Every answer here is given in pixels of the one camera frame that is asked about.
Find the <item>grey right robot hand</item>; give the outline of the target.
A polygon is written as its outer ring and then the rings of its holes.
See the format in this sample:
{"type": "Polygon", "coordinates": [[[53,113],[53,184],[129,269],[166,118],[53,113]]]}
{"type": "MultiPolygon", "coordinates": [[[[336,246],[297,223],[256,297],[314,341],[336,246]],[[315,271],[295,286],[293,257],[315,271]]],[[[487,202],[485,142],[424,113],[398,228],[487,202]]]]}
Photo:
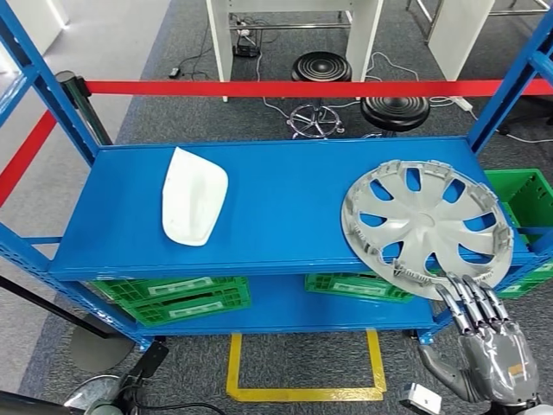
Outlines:
{"type": "Polygon", "coordinates": [[[435,289],[459,331],[468,366],[453,367],[432,347],[419,347],[422,364],[458,397],[469,403],[528,409],[539,405],[539,374],[527,338],[496,291],[465,275],[447,274],[450,287],[435,289]]]}

